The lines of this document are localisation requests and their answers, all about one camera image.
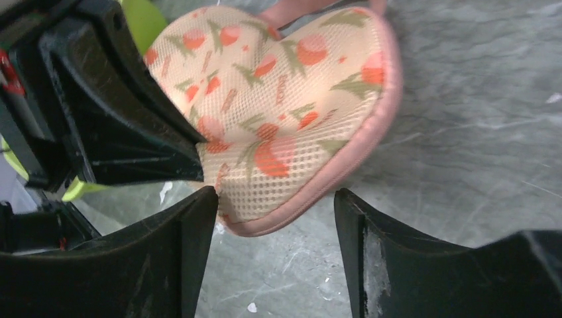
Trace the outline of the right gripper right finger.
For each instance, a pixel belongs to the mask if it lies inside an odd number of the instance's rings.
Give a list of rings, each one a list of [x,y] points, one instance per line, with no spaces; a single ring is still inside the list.
[[[348,189],[335,224],[353,317],[560,317],[561,231],[478,248],[440,240]]]

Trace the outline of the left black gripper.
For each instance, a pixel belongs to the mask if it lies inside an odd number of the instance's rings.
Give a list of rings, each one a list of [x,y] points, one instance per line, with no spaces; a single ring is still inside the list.
[[[1,132],[36,189],[203,179],[116,1],[1,3]]]

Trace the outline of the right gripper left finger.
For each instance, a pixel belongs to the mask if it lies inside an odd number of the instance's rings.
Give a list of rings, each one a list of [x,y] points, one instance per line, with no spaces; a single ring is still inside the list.
[[[218,198],[175,205],[69,251],[1,255],[2,317],[193,317]]]

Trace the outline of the floral mesh laundry bag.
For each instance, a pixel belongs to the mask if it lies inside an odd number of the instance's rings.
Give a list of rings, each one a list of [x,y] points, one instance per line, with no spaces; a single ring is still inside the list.
[[[144,53],[153,78],[203,136],[218,218],[257,237],[297,219],[358,168],[401,100],[386,3],[280,29],[328,1],[279,1],[259,16],[215,5],[170,23]]]

